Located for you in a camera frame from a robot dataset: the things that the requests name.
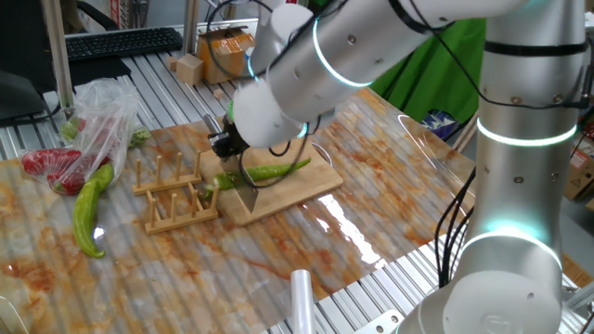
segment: black wire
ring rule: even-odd
[[[310,135],[315,135],[317,130],[319,130],[319,124],[322,122],[322,115],[317,116],[317,124],[316,128],[314,128],[314,132],[310,133]]]
[[[231,79],[235,79],[235,80],[251,80],[253,79],[253,77],[259,77],[263,74],[265,74],[267,71],[272,70],[275,66],[277,66],[277,64],[285,57],[285,55],[287,54],[287,52],[289,52],[289,50],[297,43],[296,41],[299,40],[299,37],[301,35],[303,35],[305,33],[305,31],[307,31],[307,29],[311,26],[313,26],[313,24],[316,22],[317,19],[320,18],[320,16],[312,16],[303,26],[301,26],[301,28],[299,28],[297,30],[297,33],[295,33],[295,36],[293,38],[291,38],[289,40],[289,42],[287,43],[287,46],[285,46],[285,48],[280,52],[280,54],[270,63],[270,65],[268,66],[268,69],[263,69],[257,73],[255,73],[253,76],[251,75],[239,75],[236,76],[233,73],[230,73],[229,71],[227,71],[223,65],[221,65],[221,63],[216,59],[216,57],[214,56],[214,50],[212,47],[212,41],[213,38],[211,36],[211,25],[213,24],[214,18],[216,17],[216,13],[224,6],[230,5],[234,2],[235,0],[226,0],[224,2],[222,2],[221,4],[219,4],[219,6],[217,6],[213,13],[211,13],[211,16],[208,18],[207,23],[206,23],[206,45],[208,47],[209,53],[211,54],[211,57],[213,58],[213,63],[214,65],[221,70],[222,73],[224,73],[226,76],[228,76]],[[259,0],[250,0],[249,2],[255,2],[258,5],[263,6],[265,9],[269,10],[270,12],[272,12],[272,9],[267,6],[266,4],[263,4],[261,1]],[[327,2],[321,9],[320,12],[324,12],[327,8],[329,8],[329,6],[332,4],[332,2]]]
[[[284,155],[287,154],[287,152],[289,152],[289,148],[291,148],[291,141],[287,142],[287,146],[280,153],[276,153],[272,148],[268,148],[268,152],[270,152],[270,154],[272,154],[273,156],[280,158],[280,157],[284,157]]]
[[[472,180],[474,180],[474,177],[476,176],[476,168],[474,168],[472,170],[471,175],[469,176],[468,180],[466,181],[466,183],[464,184],[464,186],[462,187],[462,189],[459,191],[458,196],[457,196],[457,205],[456,205],[456,209],[454,210],[454,213],[452,214],[452,218],[449,221],[449,227],[447,228],[447,234],[445,235],[445,248],[444,248],[444,263],[442,265],[442,279],[444,281],[444,286],[447,285],[447,283],[449,283],[449,258],[451,256],[451,247],[450,247],[450,241],[452,241],[452,243],[454,242],[454,240],[451,240],[451,236],[452,236],[452,231],[454,229],[454,224],[456,223],[456,218],[458,217],[458,212],[460,211],[460,207],[462,206],[462,202],[464,201],[464,198],[466,197],[466,193],[468,192],[469,187],[471,186]]]
[[[584,138],[586,138],[586,133],[582,134],[582,137],[579,138],[579,141],[577,142],[577,145],[575,145],[574,151],[572,152],[572,155],[569,157],[569,160],[574,158],[575,152],[577,151],[577,149],[579,148],[579,146],[582,144],[582,142],[584,141]]]
[[[586,329],[588,329],[588,327],[590,326],[590,323],[592,322],[593,319],[594,319],[594,312],[592,312],[590,314],[590,316],[588,317],[588,320],[586,321],[586,324],[584,324],[584,326],[582,327],[582,329],[579,331],[579,334],[585,334],[586,333]]]
[[[58,105],[54,108],[54,110],[52,110],[52,112],[50,112],[49,114],[47,114],[45,116],[36,117],[36,118],[30,119],[30,120],[22,120],[22,121],[1,121],[0,127],[35,124],[35,123],[38,123],[41,121],[45,121],[48,118],[56,115],[59,110],[60,110],[60,104],[58,102]]]
[[[218,59],[216,58],[215,54],[214,54],[214,50],[213,50],[213,37],[211,36],[211,25],[213,24],[214,19],[216,18],[216,13],[218,13],[219,10],[221,10],[223,7],[234,4],[236,0],[226,0],[222,3],[220,3],[211,13],[210,17],[208,17],[207,23],[206,23],[206,45],[208,46],[208,50],[209,53],[211,54],[211,58],[213,59],[213,63],[214,65],[216,65],[217,68],[219,68],[219,70],[226,76],[232,78],[232,79],[240,79],[240,80],[250,80],[252,79],[251,76],[236,76],[235,74],[229,72],[226,68],[223,67],[223,65],[221,65],[221,63],[218,61]],[[268,10],[269,12],[272,13],[272,8],[270,6],[268,6],[267,4],[263,3],[260,0],[250,0],[249,2],[254,2],[262,7],[264,7],[266,10]],[[265,73],[265,69],[254,74],[254,76],[260,76],[262,74]]]
[[[454,254],[454,258],[452,260],[452,269],[450,270],[450,273],[449,273],[449,281],[452,280],[452,276],[454,275],[454,263],[456,263],[456,260],[458,259],[458,254],[460,253],[460,250],[462,249],[462,244],[464,243],[464,238],[466,237],[466,231],[468,231],[468,226],[469,226],[468,222],[471,219],[471,216],[473,213],[474,213],[474,207],[472,207],[471,210],[468,211],[468,214],[466,215],[466,217],[464,217],[464,220],[462,220],[462,222],[456,229],[456,233],[454,234],[454,239],[452,240],[450,252],[454,249],[454,241],[458,237],[458,234],[460,233],[460,230],[462,229],[461,227],[464,226],[464,232],[462,232],[462,238],[460,238],[460,243],[458,244],[458,249],[456,250],[456,254]]]
[[[472,170],[471,175],[473,175],[473,174],[476,174],[476,168],[474,168]],[[443,270],[442,270],[442,265],[441,265],[441,259],[439,258],[439,232],[442,229],[442,225],[444,224],[444,221],[446,220],[447,215],[452,210],[454,205],[456,205],[456,203],[459,201],[459,198],[462,196],[462,191],[466,188],[466,184],[464,184],[464,186],[460,189],[458,194],[449,203],[449,205],[447,206],[447,209],[445,209],[444,214],[439,219],[439,223],[437,223],[437,227],[435,228],[435,259],[436,259],[436,264],[437,264],[437,276],[439,277],[439,288],[442,288],[445,286],[445,282],[443,280],[443,275],[442,275]]]
[[[492,100],[488,99],[486,96],[483,95],[483,93],[481,93],[481,89],[479,88],[479,86],[474,82],[474,80],[472,79],[472,76],[468,73],[468,71],[466,71],[466,68],[464,68],[464,65],[462,65],[462,62],[454,54],[452,49],[450,49],[449,46],[447,46],[446,42],[442,39],[439,32],[429,24],[429,22],[422,16],[422,14],[420,14],[417,4],[415,4],[415,2],[413,0],[410,0],[410,4],[415,9],[415,12],[419,16],[419,18],[422,20],[423,24],[425,24],[425,26],[427,26],[427,28],[432,32],[432,35],[435,37],[435,39],[437,39],[437,41],[439,41],[439,43],[444,47],[445,51],[447,51],[447,53],[454,59],[454,61],[458,65],[458,67],[462,70],[464,76],[466,76],[466,78],[470,82],[472,88],[476,91],[476,93],[479,95],[479,97],[481,99],[483,99],[485,102],[496,105],[496,106],[501,106],[501,107],[526,108],[526,109],[533,109],[533,110],[555,109],[555,108],[559,108],[559,107],[565,107],[565,108],[581,108],[581,107],[583,107],[580,103],[573,103],[573,102],[568,102],[568,103],[564,103],[564,104],[563,103],[552,104],[552,105],[547,105],[544,107],[535,107],[535,106],[528,106],[528,105],[523,105],[523,104],[516,105],[516,104],[511,104],[511,103],[496,102],[496,101],[492,101]]]
[[[299,153],[297,153],[297,157],[295,158],[295,161],[291,164],[291,167],[289,167],[289,170],[286,173],[284,173],[282,176],[280,176],[277,180],[273,181],[272,183],[270,183],[268,185],[258,186],[254,182],[252,182],[251,178],[248,175],[246,175],[246,173],[243,169],[243,153],[245,153],[245,151],[241,152],[241,154],[239,154],[239,175],[241,176],[242,181],[246,185],[248,185],[249,187],[254,188],[254,189],[264,189],[264,188],[276,186],[277,184],[279,184],[281,181],[286,179],[287,176],[291,175],[295,171],[295,167],[297,166],[297,163],[299,163],[299,160],[301,159],[301,156],[303,155],[303,152],[305,151],[305,145],[307,144],[308,136],[309,136],[309,134],[305,133],[305,136],[303,137],[303,142],[301,144],[301,147],[299,148]]]

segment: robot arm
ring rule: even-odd
[[[280,61],[236,93],[231,136],[244,148],[288,141],[421,45],[430,36],[425,21],[439,29],[457,19],[490,18],[480,83],[490,102],[481,100],[478,111],[473,221],[452,282],[397,332],[555,333],[561,321],[558,219],[577,117],[564,102],[579,97],[584,75],[584,1],[414,5],[334,1],[310,19]]]
[[[496,16],[526,0],[417,2],[439,28],[457,19]],[[430,36],[407,0],[337,0],[312,21],[269,72],[235,96],[235,124],[251,147],[294,138],[304,123],[315,123]]]

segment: green backdrop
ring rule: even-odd
[[[467,19],[456,22],[441,35],[477,84],[485,32],[484,19]],[[417,122],[433,109],[464,122],[478,109],[478,94],[434,37],[382,75],[371,89]]]

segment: plastic bag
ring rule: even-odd
[[[77,194],[84,181],[106,163],[113,164],[111,183],[115,183],[136,128],[139,94],[135,87],[101,79],[77,91],[74,117],[78,134],[72,145],[27,152],[21,158],[26,173],[63,195]]]

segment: keyboard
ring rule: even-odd
[[[88,34],[66,39],[68,60],[131,56],[182,48],[182,37],[173,28]]]

